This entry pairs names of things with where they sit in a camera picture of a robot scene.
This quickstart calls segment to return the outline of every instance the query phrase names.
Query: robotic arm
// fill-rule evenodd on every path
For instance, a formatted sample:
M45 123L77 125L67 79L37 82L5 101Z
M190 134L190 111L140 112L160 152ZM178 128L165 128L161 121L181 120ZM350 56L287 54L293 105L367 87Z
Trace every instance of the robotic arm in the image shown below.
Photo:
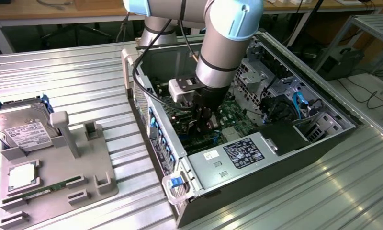
M142 35L146 44L162 29L165 19L206 24L196 75L172 79L169 91L174 101L180 95L192 94L197 127L213 128L210 120L258 30L262 0L124 0L124 4L129 12L148 17L148 32ZM173 37L174 28L169 26L157 44L172 42Z

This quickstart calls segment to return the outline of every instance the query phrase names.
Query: light blue joint cap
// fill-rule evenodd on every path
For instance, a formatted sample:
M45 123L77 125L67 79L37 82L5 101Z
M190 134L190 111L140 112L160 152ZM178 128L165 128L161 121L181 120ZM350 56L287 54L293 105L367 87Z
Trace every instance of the light blue joint cap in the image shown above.
M212 24L233 41L248 40L257 32L262 0L217 0L210 8Z
M149 0L124 0L124 6L128 12L150 17Z

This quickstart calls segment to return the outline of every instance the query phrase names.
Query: hard disk label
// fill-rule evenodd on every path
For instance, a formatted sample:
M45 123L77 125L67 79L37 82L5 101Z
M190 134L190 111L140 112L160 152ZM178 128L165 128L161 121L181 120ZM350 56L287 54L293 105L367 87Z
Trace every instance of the hard disk label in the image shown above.
M21 148L51 142L51 137L41 122L8 128L4 131Z
M224 150L228 153L236 168L238 169L264 159L264 155L261 154L252 138L234 142L233 144L225 146Z

